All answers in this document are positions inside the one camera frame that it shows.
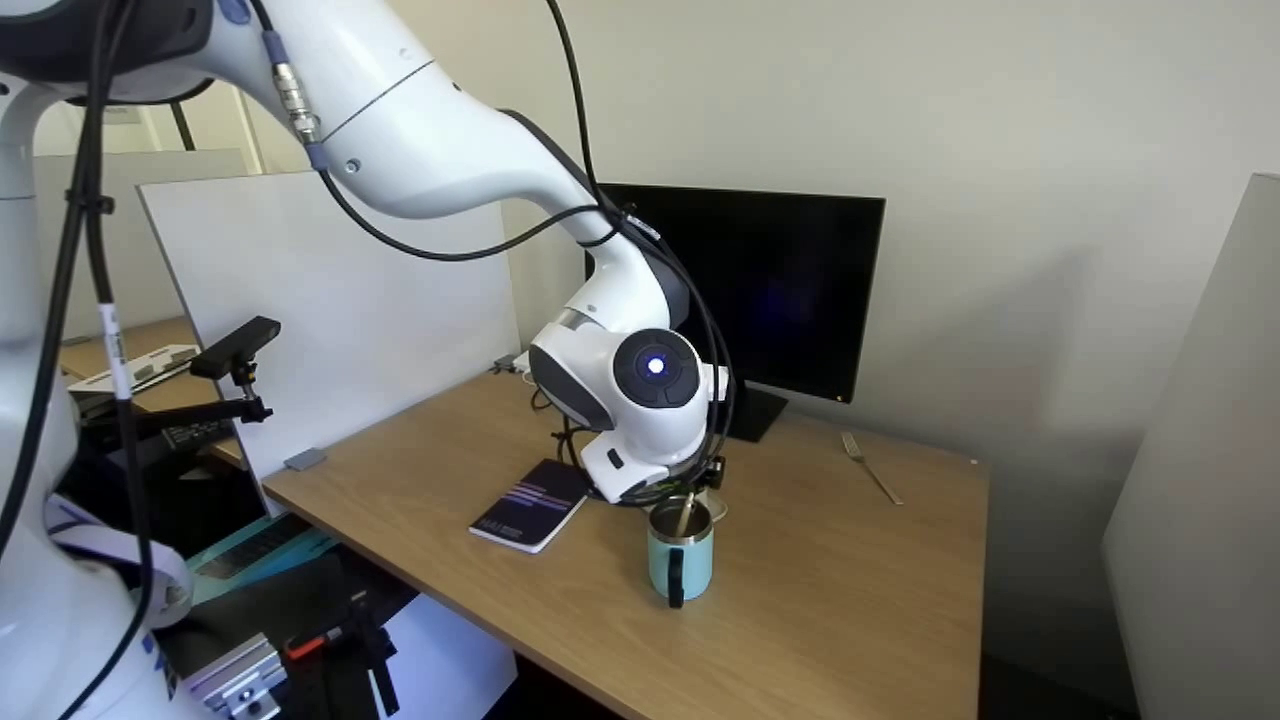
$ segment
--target monitor stand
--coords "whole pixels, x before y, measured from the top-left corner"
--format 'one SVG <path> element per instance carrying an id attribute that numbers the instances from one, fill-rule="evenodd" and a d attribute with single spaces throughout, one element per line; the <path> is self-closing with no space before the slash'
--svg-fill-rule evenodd
<path id="1" fill-rule="evenodd" d="M 732 393 L 737 393 L 732 421 L 729 421 L 732 440 L 755 443 L 773 429 L 773 421 L 787 407 L 784 396 L 765 393 L 765 386 L 737 382 Z"/>

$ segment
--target floor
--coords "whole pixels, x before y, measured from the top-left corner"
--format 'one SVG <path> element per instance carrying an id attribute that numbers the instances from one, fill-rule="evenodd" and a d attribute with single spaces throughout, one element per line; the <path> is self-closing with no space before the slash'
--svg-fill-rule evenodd
<path id="1" fill-rule="evenodd" d="M 490 720 L 523 720 L 523 716 L 573 716 L 573 720 L 613 720 L 608 709 L 573 691 L 555 676 L 519 658 L 519 676 L 509 696 L 490 710 Z M 1136 720 L 1133 710 L 1098 704 L 1082 691 L 1050 684 L 1033 673 L 1022 673 L 1002 658 L 983 658 L 981 684 L 981 720 Z"/>

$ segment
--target black monitor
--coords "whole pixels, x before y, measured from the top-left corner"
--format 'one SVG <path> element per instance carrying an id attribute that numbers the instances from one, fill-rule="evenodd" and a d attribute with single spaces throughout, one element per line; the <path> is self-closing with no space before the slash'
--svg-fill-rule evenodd
<path id="1" fill-rule="evenodd" d="M 732 368 L 732 434 L 760 440 L 784 401 L 852 401 L 882 250 L 882 196 L 603 183 L 652 222 L 709 298 Z M 679 330 L 709 356 L 695 313 Z"/>

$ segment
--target cup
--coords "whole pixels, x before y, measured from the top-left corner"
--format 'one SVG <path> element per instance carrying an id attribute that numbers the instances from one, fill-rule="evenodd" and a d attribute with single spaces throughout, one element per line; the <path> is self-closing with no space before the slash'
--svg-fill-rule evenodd
<path id="1" fill-rule="evenodd" d="M 714 586 L 715 519 L 714 506 L 694 497 L 667 497 L 648 510 L 648 585 L 667 609 Z"/>

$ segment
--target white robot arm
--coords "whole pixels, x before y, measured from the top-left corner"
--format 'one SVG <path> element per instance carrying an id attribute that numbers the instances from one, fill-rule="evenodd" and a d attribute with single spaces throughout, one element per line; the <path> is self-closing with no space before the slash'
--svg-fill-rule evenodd
<path id="1" fill-rule="evenodd" d="M 537 127 L 460 92 L 382 0 L 0 0 L 0 498 L 18 524 L 0 541 L 0 696 L 22 716 L 64 709 L 130 623 L 107 573 L 67 565 L 41 526 L 41 503 L 77 453 L 77 410 L 54 382 L 34 470 L 22 465 L 41 348 L 34 230 L 34 127 L 58 100 L 84 97 L 88 34 L 100 10 L 131 10 L 111 100 L 170 100 L 210 77 L 257 97 L 308 147 L 313 163 L 398 215 L 445 215 L 503 196 L 569 210 L 591 250 L 591 278 L 537 330 L 534 378 L 596 429 L 586 466 L 616 503 L 634 486 L 694 466 L 709 440 L 720 368 L 667 330 L 684 295 L 616 234 L 596 193 Z M 187 716 L 138 645 L 88 716 Z"/>

